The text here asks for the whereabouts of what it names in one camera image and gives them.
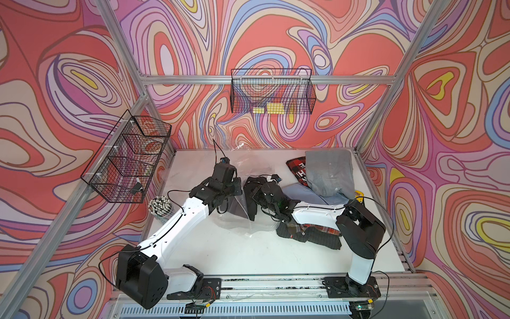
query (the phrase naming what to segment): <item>white tabletop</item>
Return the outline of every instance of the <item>white tabletop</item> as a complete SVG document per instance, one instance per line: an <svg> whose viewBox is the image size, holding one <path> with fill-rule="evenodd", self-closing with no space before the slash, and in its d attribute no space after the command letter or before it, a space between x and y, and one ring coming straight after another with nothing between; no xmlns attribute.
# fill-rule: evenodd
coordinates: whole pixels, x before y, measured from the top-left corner
<svg viewBox="0 0 510 319"><path fill-rule="evenodd" d="M238 168L240 175L241 172L247 171L257 175L278 174L282 178L280 186L286 186L297 183L286 162L304 156L305 151L236 150L225 153L230 158L231 164ZM212 174L214 163L212 150L177 151L163 194L171 189L192 189ZM354 157L352 166L355 189L372 197ZM172 192L170 197L182 204L188 194ZM368 210L382 220L375 203L365 200L365 204ZM214 222L213 218L219 216L213 214L217 212L213 212L184 238L164 268L190 264L205 275L327 274L346 273L349 270L352 251L343 237L341 237L342 248L332 250L311 242L303 243L281 238L274 230L246 234L248 228L224 229ZM255 224L251 224L252 228L263 224L261 228L267 229L267 225L271 224L268 218L270 217L259 212L256 215ZM238 217L236 220L241 220L242 225L250 225L245 218ZM155 233L161 225L160 221L155 220L150 234ZM387 229L382 242L388 240L390 232L391 228ZM377 254L373 270L404 271L391 242Z"/></svg>

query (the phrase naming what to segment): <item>swirly patterned wall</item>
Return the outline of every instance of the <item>swirly patterned wall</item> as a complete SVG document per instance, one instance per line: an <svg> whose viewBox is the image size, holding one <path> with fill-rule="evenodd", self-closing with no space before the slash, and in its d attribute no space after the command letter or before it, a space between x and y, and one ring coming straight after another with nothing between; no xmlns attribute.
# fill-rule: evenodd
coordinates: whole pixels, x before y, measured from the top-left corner
<svg viewBox="0 0 510 319"><path fill-rule="evenodd" d="M229 75L296 68L315 75L392 75L428 1L124 1L116 7L145 75ZM230 86L148 90L176 148L355 145L384 86L319 85L313 114L232 114Z"/></svg>
<svg viewBox="0 0 510 319"><path fill-rule="evenodd" d="M317 75L393 74L429 6L370 0L119 3L117 19L147 75L302 65Z"/></svg>
<svg viewBox="0 0 510 319"><path fill-rule="evenodd" d="M137 97L91 1L0 2L0 293ZM17 318L99 316L111 288L98 259L138 242L146 216L94 193Z"/></svg>
<svg viewBox="0 0 510 319"><path fill-rule="evenodd" d="M510 4L452 1L363 158L453 318L510 317Z"/></svg>

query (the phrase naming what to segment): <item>black wire basket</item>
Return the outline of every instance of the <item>black wire basket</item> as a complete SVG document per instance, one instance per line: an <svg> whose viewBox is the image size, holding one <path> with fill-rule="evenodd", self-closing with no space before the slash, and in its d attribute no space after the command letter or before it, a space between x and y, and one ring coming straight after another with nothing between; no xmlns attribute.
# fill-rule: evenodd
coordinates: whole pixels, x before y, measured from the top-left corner
<svg viewBox="0 0 510 319"><path fill-rule="evenodd" d="M98 169L87 173L101 148L85 168L82 179L109 203L143 203L171 129L172 125L159 119L130 114Z"/></svg>
<svg viewBox="0 0 510 319"><path fill-rule="evenodd" d="M317 97L309 68L232 69L232 113L311 114Z"/></svg>

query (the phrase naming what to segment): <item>gray shirt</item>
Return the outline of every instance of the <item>gray shirt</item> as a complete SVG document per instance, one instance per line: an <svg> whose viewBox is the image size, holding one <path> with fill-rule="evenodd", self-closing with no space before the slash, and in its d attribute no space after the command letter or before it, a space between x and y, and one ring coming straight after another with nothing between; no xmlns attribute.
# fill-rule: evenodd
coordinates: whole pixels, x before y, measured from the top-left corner
<svg viewBox="0 0 510 319"><path fill-rule="evenodd" d="M348 199L355 198L349 150L307 151L305 155L307 182L316 194L330 197L341 193Z"/></svg>

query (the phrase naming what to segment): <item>clothing pile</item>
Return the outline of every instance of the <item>clothing pile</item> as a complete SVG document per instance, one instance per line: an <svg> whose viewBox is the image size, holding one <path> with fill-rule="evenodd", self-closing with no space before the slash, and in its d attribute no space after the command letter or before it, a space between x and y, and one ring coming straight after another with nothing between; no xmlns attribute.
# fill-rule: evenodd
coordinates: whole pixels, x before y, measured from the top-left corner
<svg viewBox="0 0 510 319"><path fill-rule="evenodd" d="M283 187L291 199L316 205L347 204L356 197L349 150L307 151L305 156L287 161L299 183ZM319 225L298 224L293 218L280 223L276 233L300 242L310 241L331 249L340 249L340 232Z"/></svg>

